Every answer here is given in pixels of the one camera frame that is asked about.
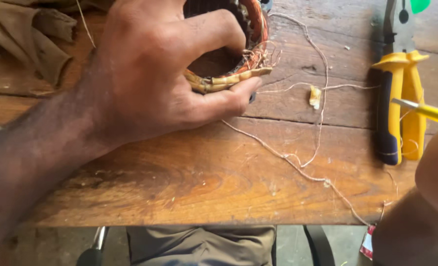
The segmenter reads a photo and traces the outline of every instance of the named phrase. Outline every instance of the yellow handle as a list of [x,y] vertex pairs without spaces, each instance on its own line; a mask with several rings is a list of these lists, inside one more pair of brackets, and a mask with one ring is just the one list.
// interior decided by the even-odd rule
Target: yellow handle
[[372,67],[383,71],[378,103],[377,150],[382,161],[389,165],[401,163],[400,106],[391,103],[401,99],[404,70],[410,64],[404,52],[385,55]]
[[[429,58],[428,55],[420,55],[416,50],[407,54],[410,63],[404,71],[402,99],[424,104],[423,88],[417,71],[417,63],[427,58]],[[418,116],[415,112],[408,112],[407,107],[401,108],[403,115],[407,113],[402,119],[403,156],[408,160],[419,160],[423,155],[426,118]]]

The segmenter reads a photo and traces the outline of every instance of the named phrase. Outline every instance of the hand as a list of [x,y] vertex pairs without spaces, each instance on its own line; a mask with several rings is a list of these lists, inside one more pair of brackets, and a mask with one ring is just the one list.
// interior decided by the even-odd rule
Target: hand
[[207,51],[240,55],[246,37],[234,15],[217,10],[184,19],[185,0],[121,0],[109,12],[96,59],[81,81],[100,124],[120,144],[199,127],[245,112],[261,85],[252,78],[221,92],[192,92],[182,75]]

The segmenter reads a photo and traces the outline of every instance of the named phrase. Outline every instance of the green object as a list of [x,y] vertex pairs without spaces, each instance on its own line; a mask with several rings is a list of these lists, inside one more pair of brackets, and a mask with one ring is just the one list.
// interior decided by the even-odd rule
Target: green object
[[411,0],[413,14],[424,11],[424,9],[426,9],[430,3],[431,0]]

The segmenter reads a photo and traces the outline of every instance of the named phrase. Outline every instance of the wood grain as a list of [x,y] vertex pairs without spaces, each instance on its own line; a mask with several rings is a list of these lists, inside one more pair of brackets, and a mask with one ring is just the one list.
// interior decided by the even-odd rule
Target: wood grain
[[[0,122],[32,99],[0,96]],[[317,127],[235,118],[280,152],[308,160]],[[395,188],[369,148],[372,131],[325,126],[322,149],[305,171],[329,178],[364,219],[375,222]],[[415,162],[391,169],[400,195],[414,186]],[[323,183],[306,180],[258,142],[217,122],[126,145],[89,163],[40,201],[26,225],[98,226],[189,223],[355,224]]]
[[[379,83],[370,66],[381,56],[385,1],[325,0],[274,3],[274,11],[310,26],[314,42],[327,55],[329,84]],[[98,43],[105,14],[86,14]],[[270,23],[271,39],[283,49],[281,63],[261,90],[296,82],[324,85],[324,66],[302,29],[282,18]],[[417,15],[417,47],[431,57],[419,65],[426,102],[438,106],[438,1]],[[89,61],[92,45],[79,27],[73,44],[57,41],[74,56],[58,90],[71,89]],[[0,124],[17,117],[54,91],[0,49]],[[322,148],[305,169],[336,183],[357,212],[379,219],[381,203],[395,200],[395,188],[372,150],[378,89],[328,92]],[[257,134],[281,152],[308,160],[314,151],[319,112],[308,105],[309,89],[259,94],[237,127]],[[428,134],[438,130],[429,124]],[[390,168],[400,196],[414,186],[415,162]],[[358,223],[345,204],[322,183],[305,180],[255,140],[222,123],[132,143],[73,174],[27,217],[26,225],[99,226],[190,223]]]
[[[276,3],[274,11],[292,14],[310,26],[310,34],[316,44],[327,55],[330,85],[356,84],[371,86],[379,84],[379,73],[369,71],[370,66],[381,56],[381,23],[384,1],[369,3],[363,0],[347,0],[346,3],[321,3],[322,1],[283,1]],[[417,35],[432,36],[438,34],[438,4],[433,3],[428,10],[418,14],[424,21],[424,27],[418,27]],[[98,41],[102,35],[105,14],[90,12],[86,15],[88,27]],[[265,78],[263,90],[285,89],[296,82],[309,82],[317,86],[324,85],[324,66],[322,59],[306,41],[301,28],[280,17],[273,17],[270,23],[271,39],[283,49],[281,63],[272,75]],[[78,27],[74,44],[59,42],[63,50],[74,56],[68,64],[60,84],[60,90],[72,88],[87,63],[92,45],[85,30]],[[438,106],[438,46],[423,52],[431,57],[419,64],[421,80],[425,90],[426,102]],[[0,93],[33,95],[53,91],[51,86],[39,80],[20,64],[14,64],[13,58],[0,51]],[[308,105],[309,88],[301,87],[288,93],[259,95],[255,104],[250,106],[246,116],[265,117],[296,122],[316,123],[319,111]],[[324,123],[347,127],[375,129],[376,99],[378,89],[360,91],[343,88],[328,93]],[[438,124],[429,122],[427,133],[434,134]]]
[[[386,1],[280,0],[272,11],[293,15],[311,28],[382,42],[385,7]],[[416,14],[415,23],[417,48],[438,53],[438,0]]]

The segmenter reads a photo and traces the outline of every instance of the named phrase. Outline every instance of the person's lap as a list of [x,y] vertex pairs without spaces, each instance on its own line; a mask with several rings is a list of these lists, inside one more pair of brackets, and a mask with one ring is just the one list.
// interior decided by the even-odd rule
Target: person's lap
[[276,227],[128,227],[131,264],[136,266],[272,266]]

